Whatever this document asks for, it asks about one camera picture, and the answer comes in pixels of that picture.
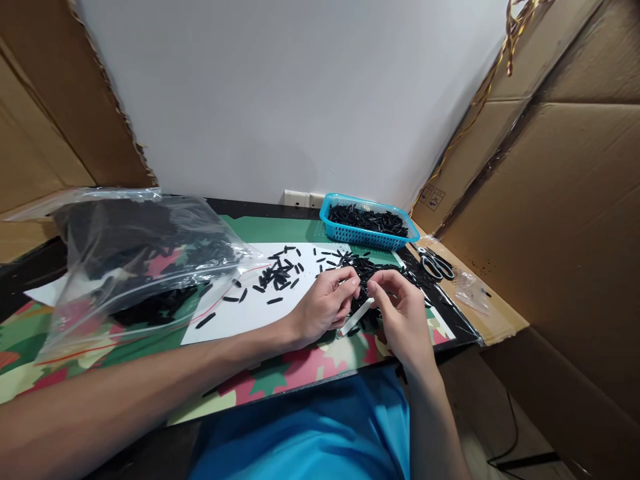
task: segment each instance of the forearm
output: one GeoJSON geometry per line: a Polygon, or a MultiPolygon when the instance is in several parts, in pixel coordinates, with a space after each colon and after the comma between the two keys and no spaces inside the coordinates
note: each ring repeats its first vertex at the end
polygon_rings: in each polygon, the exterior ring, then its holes
{"type": "Polygon", "coordinates": [[[411,477],[467,480],[469,472],[435,364],[407,372],[411,407],[411,477]]]}
{"type": "Polygon", "coordinates": [[[77,478],[190,398],[291,344],[276,324],[100,369],[0,405],[4,478],[77,478]]]}

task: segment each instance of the finger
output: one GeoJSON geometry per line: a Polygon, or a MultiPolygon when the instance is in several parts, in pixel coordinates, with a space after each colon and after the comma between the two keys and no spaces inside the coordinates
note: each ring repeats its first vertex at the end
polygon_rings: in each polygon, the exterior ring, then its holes
{"type": "Polygon", "coordinates": [[[351,311],[351,297],[345,298],[340,305],[340,310],[335,314],[336,319],[345,319],[349,316],[351,311]]]}
{"type": "Polygon", "coordinates": [[[331,324],[331,326],[329,327],[329,330],[338,330],[341,329],[342,327],[345,326],[345,324],[347,323],[347,319],[342,319],[342,320],[336,320],[335,322],[333,322],[331,324]]]}
{"type": "Polygon", "coordinates": [[[358,283],[360,283],[360,277],[358,277],[358,274],[353,267],[344,267],[341,269],[324,271],[320,274],[320,277],[322,277],[325,281],[331,282],[334,285],[337,285],[338,282],[347,279],[356,279],[358,280],[358,283]]]}
{"type": "Polygon", "coordinates": [[[338,285],[338,288],[333,291],[331,297],[336,298],[340,304],[342,304],[345,299],[354,296],[358,288],[360,288],[360,278],[358,278],[356,274],[355,278],[350,277],[338,285]]]}
{"type": "MultiPolygon", "coordinates": [[[[388,295],[389,300],[391,301],[391,304],[395,307],[398,308],[398,304],[400,304],[400,299],[398,297],[396,297],[395,295],[388,295]]],[[[378,308],[378,304],[376,301],[374,301],[370,306],[370,309],[374,309],[374,308],[378,308]]]]}
{"type": "Polygon", "coordinates": [[[369,295],[375,299],[375,302],[380,307],[383,317],[390,316],[395,312],[395,308],[393,308],[393,304],[391,303],[391,300],[389,300],[389,296],[380,285],[373,280],[369,280],[367,283],[367,290],[369,290],[369,295]]]}
{"type": "Polygon", "coordinates": [[[417,290],[417,288],[397,270],[378,270],[373,274],[371,280],[382,286],[384,290],[389,290],[400,299],[414,295],[415,290],[417,290]]]}

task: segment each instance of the plastic bag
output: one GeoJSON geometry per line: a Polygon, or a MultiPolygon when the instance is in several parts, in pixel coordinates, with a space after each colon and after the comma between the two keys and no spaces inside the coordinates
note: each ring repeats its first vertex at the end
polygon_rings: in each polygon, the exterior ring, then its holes
{"type": "Polygon", "coordinates": [[[104,199],[129,199],[129,200],[160,200],[162,193],[160,187],[144,189],[123,189],[112,187],[82,187],[56,192],[55,195],[46,197],[34,205],[19,209],[5,221],[23,221],[45,218],[64,205],[86,201],[104,199]]]}
{"type": "Polygon", "coordinates": [[[487,301],[485,290],[486,284],[482,280],[472,273],[458,270],[453,286],[455,287],[456,298],[484,315],[489,314],[489,302],[487,301]]]}
{"type": "Polygon", "coordinates": [[[180,327],[190,320],[180,307],[206,285],[220,298],[244,271],[268,264],[200,198],[76,203],[54,220],[70,275],[38,362],[180,327]],[[152,303],[167,308],[136,318],[156,311],[152,303]]]}

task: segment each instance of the person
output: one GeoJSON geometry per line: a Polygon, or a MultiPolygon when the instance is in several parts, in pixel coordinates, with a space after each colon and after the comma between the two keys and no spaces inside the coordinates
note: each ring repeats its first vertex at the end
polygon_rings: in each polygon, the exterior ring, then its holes
{"type": "MultiPolygon", "coordinates": [[[[393,372],[375,369],[302,398],[238,407],[203,423],[192,478],[469,478],[422,292],[393,270],[374,274],[367,290],[404,366],[410,406],[393,372]]],[[[359,294],[352,267],[324,272],[270,325],[97,369],[0,405],[3,478],[82,478],[192,397],[342,327],[359,294]]]]}

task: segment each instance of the blue shirt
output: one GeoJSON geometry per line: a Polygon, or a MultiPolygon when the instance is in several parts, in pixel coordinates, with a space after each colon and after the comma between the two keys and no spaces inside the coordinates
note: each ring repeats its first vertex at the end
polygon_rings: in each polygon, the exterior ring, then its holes
{"type": "Polygon", "coordinates": [[[409,406],[394,367],[203,422],[191,480],[409,478],[409,406]]]}

